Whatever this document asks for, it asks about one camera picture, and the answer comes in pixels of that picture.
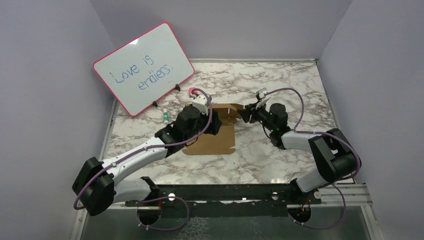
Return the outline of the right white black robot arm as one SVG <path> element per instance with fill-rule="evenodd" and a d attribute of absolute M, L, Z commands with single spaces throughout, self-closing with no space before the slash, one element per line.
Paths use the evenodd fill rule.
<path fill-rule="evenodd" d="M 315 168 L 290 182 L 287 194 L 296 204 L 306 200 L 315 189 L 342 180 L 362 166 L 358 154 L 340 129 L 325 132 L 294 130 L 288 125 L 288 113 L 281 103 L 274 103 L 269 109 L 252 103 L 237 112 L 245 123 L 259 123 L 264 131 L 269 131 L 268 138 L 276 148 L 312 154 Z"/>

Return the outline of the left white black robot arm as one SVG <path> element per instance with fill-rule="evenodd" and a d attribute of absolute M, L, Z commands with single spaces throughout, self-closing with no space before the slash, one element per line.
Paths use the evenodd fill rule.
<path fill-rule="evenodd" d="M 71 187 L 76 194 L 73 208 L 85 209 L 90 216 L 104 212 L 123 197 L 124 193 L 119 186 L 126 177 L 177 153 L 186 143 L 203 134 L 217 135 L 221 125 L 217 110 L 213 108 L 203 114 L 190 104 L 183 108 L 174 122 L 132 150 L 104 160 L 96 157 L 87 159 Z"/>

